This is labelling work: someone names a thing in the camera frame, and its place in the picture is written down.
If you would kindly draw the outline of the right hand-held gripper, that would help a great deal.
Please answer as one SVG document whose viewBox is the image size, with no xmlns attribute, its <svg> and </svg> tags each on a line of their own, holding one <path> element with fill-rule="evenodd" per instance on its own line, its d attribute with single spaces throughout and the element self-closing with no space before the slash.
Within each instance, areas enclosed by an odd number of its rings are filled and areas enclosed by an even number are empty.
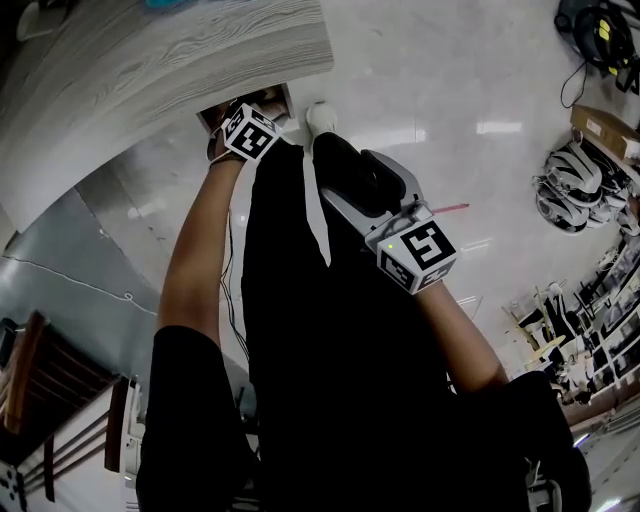
<svg viewBox="0 0 640 512">
<path fill-rule="evenodd" d="M 373 211 L 381 215 L 362 213 L 328 188 L 321 188 L 320 196 L 366 236 L 365 244 L 376 254 L 377 267 L 404 291 L 415 295 L 450 272 L 457 250 L 436 223 L 428 204 L 419 200 L 421 192 L 411 172 L 372 150 L 363 150 L 361 161 L 372 180 L 367 198 L 372 201 Z"/>
</svg>

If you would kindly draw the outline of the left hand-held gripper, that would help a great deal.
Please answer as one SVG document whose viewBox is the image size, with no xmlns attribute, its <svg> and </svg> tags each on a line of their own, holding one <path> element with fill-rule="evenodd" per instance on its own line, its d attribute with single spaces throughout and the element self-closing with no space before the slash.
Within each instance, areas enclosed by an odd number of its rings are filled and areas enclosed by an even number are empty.
<svg viewBox="0 0 640 512">
<path fill-rule="evenodd" d="M 225 147 L 252 162 L 259 162 L 281 137 L 281 129 L 274 121 L 246 103 L 221 128 Z"/>
</svg>

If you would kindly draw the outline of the wooden drawer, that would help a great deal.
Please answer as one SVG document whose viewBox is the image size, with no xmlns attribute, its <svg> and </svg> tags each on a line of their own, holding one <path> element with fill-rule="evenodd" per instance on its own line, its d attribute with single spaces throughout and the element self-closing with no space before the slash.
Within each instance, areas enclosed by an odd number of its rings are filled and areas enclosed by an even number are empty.
<svg viewBox="0 0 640 512">
<path fill-rule="evenodd" d="M 291 112 L 291 98 L 286 84 L 263 88 L 208 107 L 198 112 L 197 118 L 208 133 L 211 134 L 222 124 L 226 116 L 232 115 L 242 103 L 246 103 L 259 111 L 262 115 L 275 122 L 282 130 L 294 118 L 294 114 Z"/>
</svg>

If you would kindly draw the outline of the person's left forearm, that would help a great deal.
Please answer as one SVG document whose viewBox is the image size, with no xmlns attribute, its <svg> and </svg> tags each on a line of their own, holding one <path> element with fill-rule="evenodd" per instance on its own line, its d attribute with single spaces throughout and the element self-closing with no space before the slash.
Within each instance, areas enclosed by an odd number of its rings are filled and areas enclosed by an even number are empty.
<svg viewBox="0 0 640 512">
<path fill-rule="evenodd" d="M 157 319 L 159 328 L 183 326 L 219 343 L 227 221 L 244 162 L 227 150 L 220 134 L 210 142 L 213 161 L 177 238 Z"/>
</svg>

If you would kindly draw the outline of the person's right forearm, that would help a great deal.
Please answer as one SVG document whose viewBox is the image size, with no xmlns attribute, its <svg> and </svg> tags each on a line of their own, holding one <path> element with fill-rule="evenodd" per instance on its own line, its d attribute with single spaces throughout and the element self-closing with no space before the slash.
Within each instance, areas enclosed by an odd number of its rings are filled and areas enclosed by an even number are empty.
<svg viewBox="0 0 640 512">
<path fill-rule="evenodd" d="M 509 382 L 493 348 L 442 281 L 423 289 L 415 299 L 458 394 L 478 393 Z"/>
</svg>

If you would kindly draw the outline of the grey wooden desk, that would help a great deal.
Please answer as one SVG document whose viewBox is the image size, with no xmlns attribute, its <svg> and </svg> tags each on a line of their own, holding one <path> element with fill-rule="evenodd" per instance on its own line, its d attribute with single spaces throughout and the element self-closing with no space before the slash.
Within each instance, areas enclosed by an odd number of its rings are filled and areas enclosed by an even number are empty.
<svg viewBox="0 0 640 512">
<path fill-rule="evenodd" d="M 179 117 L 332 66 L 319 0 L 81 0 L 0 79 L 0 208 L 23 231 Z"/>
</svg>

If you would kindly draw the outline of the person's black clothing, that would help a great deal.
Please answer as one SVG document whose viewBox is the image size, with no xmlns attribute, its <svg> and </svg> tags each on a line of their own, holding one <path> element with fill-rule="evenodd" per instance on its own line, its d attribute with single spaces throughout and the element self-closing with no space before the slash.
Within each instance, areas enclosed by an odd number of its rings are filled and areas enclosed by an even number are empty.
<svg viewBox="0 0 640 512">
<path fill-rule="evenodd" d="M 256 171 L 241 294 L 259 446 L 221 342 L 154 336 L 140 512 L 589 512 L 586 461 L 546 376 L 458 394 L 415 299 L 326 211 L 307 220 L 304 151 Z"/>
</svg>

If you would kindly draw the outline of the pile of white headsets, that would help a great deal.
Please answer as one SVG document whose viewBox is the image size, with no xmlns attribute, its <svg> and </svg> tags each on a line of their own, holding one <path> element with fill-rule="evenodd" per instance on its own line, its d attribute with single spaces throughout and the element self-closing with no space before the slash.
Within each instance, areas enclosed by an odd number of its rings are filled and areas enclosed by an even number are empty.
<svg viewBox="0 0 640 512">
<path fill-rule="evenodd" d="M 631 178 L 586 138 L 551 152 L 533 187 L 540 215 L 566 235 L 612 221 L 623 233 L 640 235 L 640 219 L 630 205 Z"/>
</svg>

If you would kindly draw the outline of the light wooden stool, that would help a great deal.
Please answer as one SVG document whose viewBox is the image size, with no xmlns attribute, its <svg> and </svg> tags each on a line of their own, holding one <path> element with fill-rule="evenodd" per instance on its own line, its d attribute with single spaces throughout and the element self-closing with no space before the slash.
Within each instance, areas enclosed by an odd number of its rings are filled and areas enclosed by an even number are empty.
<svg viewBox="0 0 640 512">
<path fill-rule="evenodd" d="M 501 310 L 509 320 L 515 332 L 525 342 L 522 353 L 523 369 L 531 371 L 548 363 L 548 356 L 566 340 L 564 334 L 556 333 L 549 310 L 557 313 L 553 300 L 558 298 L 562 288 L 557 283 L 551 283 L 540 290 L 512 300 L 502 305 Z"/>
</svg>

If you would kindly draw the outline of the flat cardboard box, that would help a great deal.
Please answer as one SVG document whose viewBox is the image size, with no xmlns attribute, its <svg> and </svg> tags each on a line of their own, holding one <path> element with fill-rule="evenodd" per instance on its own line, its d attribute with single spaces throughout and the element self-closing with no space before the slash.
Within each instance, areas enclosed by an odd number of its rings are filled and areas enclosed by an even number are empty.
<svg viewBox="0 0 640 512">
<path fill-rule="evenodd" d="M 606 147 L 619 160 L 640 165 L 640 133 L 615 115 L 576 104 L 572 108 L 571 124 Z"/>
</svg>

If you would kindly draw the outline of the black yellow vacuum cleaner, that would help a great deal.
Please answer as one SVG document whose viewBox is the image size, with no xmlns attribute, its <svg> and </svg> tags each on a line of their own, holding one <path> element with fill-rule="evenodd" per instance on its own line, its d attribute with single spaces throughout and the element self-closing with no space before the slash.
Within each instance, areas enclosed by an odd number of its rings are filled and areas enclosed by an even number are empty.
<svg viewBox="0 0 640 512">
<path fill-rule="evenodd" d="M 559 0 L 554 26 L 586 64 L 640 97 L 640 0 Z"/>
</svg>

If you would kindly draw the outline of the dark wooden chair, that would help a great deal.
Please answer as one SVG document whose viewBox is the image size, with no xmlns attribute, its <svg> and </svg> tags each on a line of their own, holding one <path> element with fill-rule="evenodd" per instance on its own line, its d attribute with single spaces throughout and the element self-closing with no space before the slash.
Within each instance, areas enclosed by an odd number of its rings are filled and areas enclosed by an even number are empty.
<svg viewBox="0 0 640 512">
<path fill-rule="evenodd" d="M 126 412 L 133 381 L 75 348 L 39 312 L 24 324 L 0 319 L 0 488 L 21 510 L 98 455 L 124 467 Z"/>
</svg>

